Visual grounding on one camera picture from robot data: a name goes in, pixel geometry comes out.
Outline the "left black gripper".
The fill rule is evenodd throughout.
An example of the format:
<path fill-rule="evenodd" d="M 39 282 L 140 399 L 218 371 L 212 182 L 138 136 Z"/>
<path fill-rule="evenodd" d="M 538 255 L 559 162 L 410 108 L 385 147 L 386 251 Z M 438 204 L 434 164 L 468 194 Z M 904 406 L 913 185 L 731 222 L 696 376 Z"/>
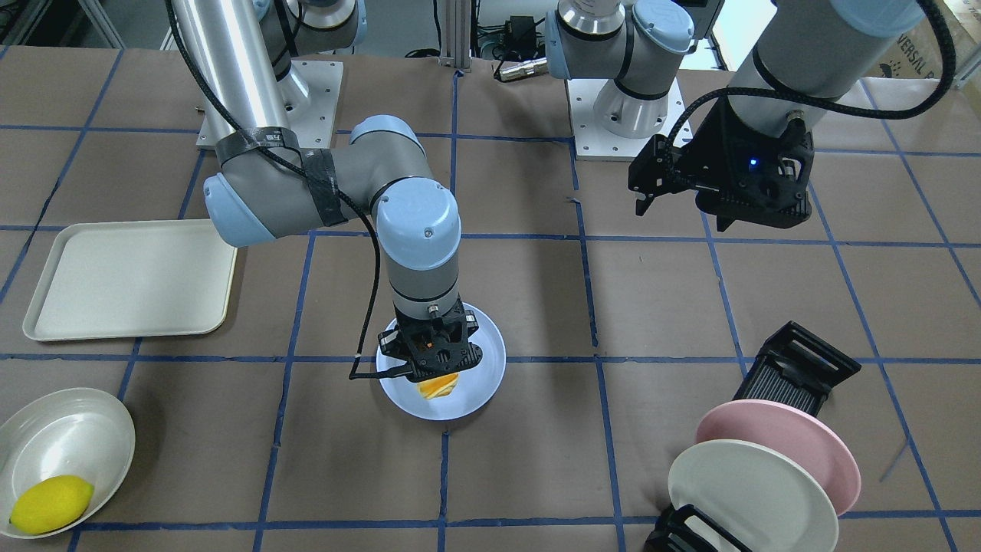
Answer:
<path fill-rule="evenodd" d="M 812 133 L 799 110 L 777 130 L 757 132 L 720 99 L 685 147 L 653 136 L 628 167 L 635 215 L 645 216 L 659 196 L 696 189 L 697 207 L 714 214 L 716 231 L 736 221 L 789 229 L 809 220 Z"/>

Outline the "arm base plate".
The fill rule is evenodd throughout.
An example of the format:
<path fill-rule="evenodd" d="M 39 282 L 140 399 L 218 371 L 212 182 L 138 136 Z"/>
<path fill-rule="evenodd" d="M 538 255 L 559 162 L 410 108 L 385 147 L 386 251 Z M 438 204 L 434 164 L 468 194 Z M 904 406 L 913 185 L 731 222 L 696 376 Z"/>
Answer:
<path fill-rule="evenodd" d="M 201 73 L 242 129 L 291 130 L 302 150 L 332 143 L 343 63 L 290 61 L 284 78 L 278 80 L 271 67 L 256 84 L 246 83 L 241 71 L 231 67 Z"/>
<path fill-rule="evenodd" d="M 569 121 L 573 130 L 576 157 L 579 160 L 630 162 L 640 154 L 650 136 L 623 137 L 606 129 L 596 114 L 595 102 L 605 80 L 579 78 L 565 81 L 569 105 Z M 677 78 L 667 98 L 666 113 L 660 118 L 657 133 L 667 136 L 684 111 L 682 90 Z M 686 146 L 691 141 L 691 122 L 686 122 L 674 140 L 674 146 Z"/>

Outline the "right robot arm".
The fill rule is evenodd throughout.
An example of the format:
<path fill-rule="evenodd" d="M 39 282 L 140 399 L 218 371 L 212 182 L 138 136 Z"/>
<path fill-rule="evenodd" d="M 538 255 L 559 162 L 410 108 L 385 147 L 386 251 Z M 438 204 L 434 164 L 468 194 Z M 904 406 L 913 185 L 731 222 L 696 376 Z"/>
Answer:
<path fill-rule="evenodd" d="M 458 290 L 461 218 L 402 119 L 371 116 L 347 147 L 304 148 L 290 128 L 265 38 L 248 1 L 165 3 L 176 49 L 220 123 L 221 171 L 204 186 L 208 215 L 236 248 L 357 218 L 386 269 L 395 328 L 379 352 L 402 363 L 377 378 L 433 380 L 476 367 L 479 329 Z"/>

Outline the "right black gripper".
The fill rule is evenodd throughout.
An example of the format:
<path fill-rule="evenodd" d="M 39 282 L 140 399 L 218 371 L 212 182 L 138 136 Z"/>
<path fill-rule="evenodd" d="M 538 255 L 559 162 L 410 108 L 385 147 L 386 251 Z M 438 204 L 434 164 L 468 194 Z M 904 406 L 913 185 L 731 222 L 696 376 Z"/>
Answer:
<path fill-rule="evenodd" d="M 476 315 L 459 298 L 445 314 L 414 318 L 396 310 L 395 327 L 379 335 L 379 353 L 405 363 L 379 371 L 379 377 L 424 382 L 474 368 L 483 359 L 483 350 L 469 341 L 477 329 Z"/>

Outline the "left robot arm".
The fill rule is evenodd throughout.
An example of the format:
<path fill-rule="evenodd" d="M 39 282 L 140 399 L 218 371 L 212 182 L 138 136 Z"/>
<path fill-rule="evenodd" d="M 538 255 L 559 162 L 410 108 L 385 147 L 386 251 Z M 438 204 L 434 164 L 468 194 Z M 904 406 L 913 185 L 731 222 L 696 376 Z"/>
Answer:
<path fill-rule="evenodd" d="M 544 44 L 557 78 L 602 78 L 619 100 L 659 106 L 697 41 L 700 2 L 560 1 Z M 841 98 L 898 36 L 928 21 L 941 54 L 929 97 L 900 110 Z M 921 115 L 956 74 L 956 45 L 935 1 L 779 1 L 732 80 L 691 101 L 668 133 L 649 123 L 628 167 L 635 214 L 667 193 L 696 192 L 719 231 L 734 222 L 789 229 L 809 220 L 812 131 L 828 112 L 877 120 Z"/>

